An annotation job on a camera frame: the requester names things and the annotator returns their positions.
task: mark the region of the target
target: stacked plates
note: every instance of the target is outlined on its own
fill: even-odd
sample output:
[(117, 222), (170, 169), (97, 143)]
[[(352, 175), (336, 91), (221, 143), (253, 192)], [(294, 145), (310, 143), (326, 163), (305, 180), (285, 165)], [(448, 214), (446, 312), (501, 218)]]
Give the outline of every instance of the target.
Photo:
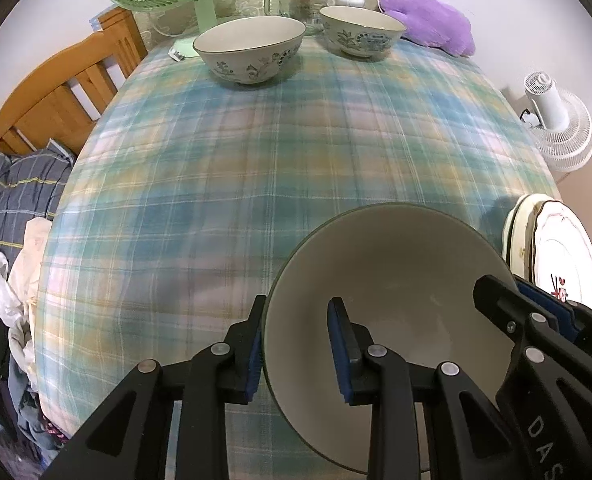
[(503, 227), (512, 272), (561, 301), (592, 308), (592, 243), (578, 217), (544, 194), (523, 195)]

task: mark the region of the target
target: plate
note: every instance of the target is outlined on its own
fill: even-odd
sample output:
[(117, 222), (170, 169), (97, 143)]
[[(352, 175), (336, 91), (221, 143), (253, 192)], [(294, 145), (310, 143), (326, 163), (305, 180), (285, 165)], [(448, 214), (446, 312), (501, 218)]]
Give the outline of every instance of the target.
[(521, 205), (522, 201), (527, 197), (526, 194), (521, 195), (518, 197), (516, 204), (512, 208), (511, 211), (507, 214), (507, 218), (505, 218), (505, 224), (503, 224), (503, 249), (502, 255), (503, 260), (509, 264), (509, 258), (507, 254), (509, 253), (511, 244), (512, 244), (512, 230), (514, 228), (514, 218), (516, 217), (516, 211), (518, 210), (519, 206)]
[(516, 209), (509, 248), (509, 268), (514, 274), (530, 281), (532, 237), (540, 203), (554, 200), (543, 193), (527, 195)]
[(474, 283), (492, 274), (518, 291), (494, 248), (458, 219), (386, 203), (340, 215), (311, 233), (272, 286), (263, 323), (269, 389), (312, 449), (367, 471), (370, 406), (343, 401), (327, 335), (340, 296), (352, 322), (412, 363), (451, 360), (493, 399), (512, 342), (474, 307)]
[(536, 218), (534, 283), (560, 301), (592, 308), (592, 243), (578, 217), (560, 202), (545, 202)]

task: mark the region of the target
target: gray plaid fabric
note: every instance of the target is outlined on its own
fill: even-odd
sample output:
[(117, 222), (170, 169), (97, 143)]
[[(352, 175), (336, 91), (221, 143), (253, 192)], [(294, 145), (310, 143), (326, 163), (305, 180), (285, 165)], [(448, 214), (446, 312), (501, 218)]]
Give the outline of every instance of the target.
[(76, 157), (51, 139), (46, 148), (13, 160), (0, 153), (0, 251), (13, 265), (24, 242), (25, 225), (56, 214)]

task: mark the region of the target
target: stuffed animal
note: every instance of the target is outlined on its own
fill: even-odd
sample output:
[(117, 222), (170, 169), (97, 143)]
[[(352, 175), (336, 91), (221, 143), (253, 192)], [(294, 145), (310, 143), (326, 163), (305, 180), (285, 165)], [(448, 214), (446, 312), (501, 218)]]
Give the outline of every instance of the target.
[(476, 52), (471, 23), (460, 10), (438, 0), (378, 0), (380, 10), (407, 26), (403, 37), (442, 48), (452, 56)]

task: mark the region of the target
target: plaid tablecloth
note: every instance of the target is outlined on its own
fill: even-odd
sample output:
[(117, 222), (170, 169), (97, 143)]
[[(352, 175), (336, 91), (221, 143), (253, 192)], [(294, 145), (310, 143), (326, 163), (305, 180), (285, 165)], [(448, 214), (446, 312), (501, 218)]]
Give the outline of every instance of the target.
[[(245, 87), (153, 52), (103, 113), (53, 222), (36, 320), (45, 415), (74, 433), (140, 360), (182, 361), (221, 340), (338, 213), (425, 204), (500, 251), (525, 192), (558, 196), (469, 60), (400, 41), (360, 61), (305, 38), (280, 78)], [(359, 477), (301, 443), (264, 383), (228, 409), (227, 429), (233, 479)]]

